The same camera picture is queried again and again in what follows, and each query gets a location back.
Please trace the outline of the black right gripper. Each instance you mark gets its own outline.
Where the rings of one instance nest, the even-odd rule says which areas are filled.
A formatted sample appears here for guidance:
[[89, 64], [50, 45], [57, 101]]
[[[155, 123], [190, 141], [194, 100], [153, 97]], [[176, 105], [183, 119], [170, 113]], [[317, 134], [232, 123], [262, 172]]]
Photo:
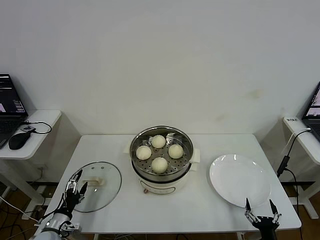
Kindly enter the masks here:
[[271, 199], [269, 199], [269, 204], [273, 218], [266, 216], [256, 217], [252, 212], [249, 199], [246, 198], [244, 215], [247, 220], [260, 231], [262, 240], [277, 240], [276, 229], [278, 228], [279, 218], [282, 214], [279, 213], [276, 205]]

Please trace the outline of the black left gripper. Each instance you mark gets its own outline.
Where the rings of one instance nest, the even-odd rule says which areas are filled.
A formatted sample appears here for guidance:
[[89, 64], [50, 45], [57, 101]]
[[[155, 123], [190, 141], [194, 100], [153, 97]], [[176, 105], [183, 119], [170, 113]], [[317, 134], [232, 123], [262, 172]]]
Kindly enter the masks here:
[[82, 176], [83, 170], [80, 169], [68, 181], [66, 185], [66, 194], [63, 201], [63, 207], [68, 213], [72, 213], [75, 206], [78, 205], [84, 198], [87, 191], [88, 182], [86, 181], [78, 192], [78, 182]]

